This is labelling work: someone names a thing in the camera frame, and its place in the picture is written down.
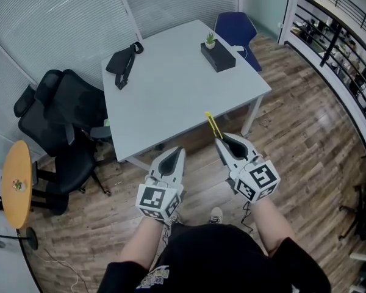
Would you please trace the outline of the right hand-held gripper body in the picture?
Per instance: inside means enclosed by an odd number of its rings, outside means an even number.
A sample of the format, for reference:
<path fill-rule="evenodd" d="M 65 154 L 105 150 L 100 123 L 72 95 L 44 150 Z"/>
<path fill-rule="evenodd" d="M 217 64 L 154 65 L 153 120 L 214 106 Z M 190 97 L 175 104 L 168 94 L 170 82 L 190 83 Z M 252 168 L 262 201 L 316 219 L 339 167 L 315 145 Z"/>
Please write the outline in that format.
<path fill-rule="evenodd" d="M 281 178 L 270 160 L 261 154 L 230 171 L 234 192 L 244 196 L 249 203 L 255 203 L 271 195 L 279 186 Z"/>

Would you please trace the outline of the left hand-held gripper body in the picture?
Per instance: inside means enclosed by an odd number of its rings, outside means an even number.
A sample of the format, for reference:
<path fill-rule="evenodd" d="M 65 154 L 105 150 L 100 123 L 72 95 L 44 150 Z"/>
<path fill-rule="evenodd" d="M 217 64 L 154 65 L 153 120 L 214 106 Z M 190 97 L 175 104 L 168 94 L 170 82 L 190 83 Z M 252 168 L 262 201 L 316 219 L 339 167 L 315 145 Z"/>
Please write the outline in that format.
<path fill-rule="evenodd" d="M 179 170 L 169 176 L 151 170 L 138 187 L 137 209 L 147 218 L 168 222 L 184 197 L 183 175 Z"/>

